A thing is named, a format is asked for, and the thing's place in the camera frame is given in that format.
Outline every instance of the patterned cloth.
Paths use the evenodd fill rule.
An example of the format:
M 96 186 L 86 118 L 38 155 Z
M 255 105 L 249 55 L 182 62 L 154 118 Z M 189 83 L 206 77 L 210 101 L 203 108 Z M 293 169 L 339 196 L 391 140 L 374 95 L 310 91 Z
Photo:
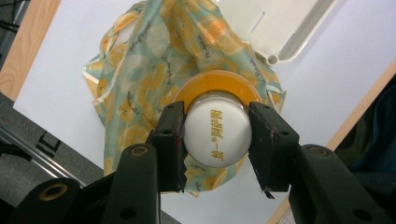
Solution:
M 119 32 L 135 23 L 129 40 Z M 163 108 L 192 76 L 227 70 L 249 80 L 264 103 L 280 111 L 285 93 L 276 75 L 233 33 L 210 0 L 148 0 L 121 15 L 100 43 L 100 53 L 83 67 L 106 128 L 105 175 L 117 169 L 121 152 L 145 142 Z M 186 191 L 212 190 L 233 178 L 243 160 L 209 168 L 186 158 Z

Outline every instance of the plastic tray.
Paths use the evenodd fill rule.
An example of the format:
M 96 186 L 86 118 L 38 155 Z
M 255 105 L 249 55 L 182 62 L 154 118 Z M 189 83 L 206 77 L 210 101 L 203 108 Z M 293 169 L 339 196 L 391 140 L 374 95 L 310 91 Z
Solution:
M 231 28 L 264 63 L 293 60 L 335 0 L 213 0 Z

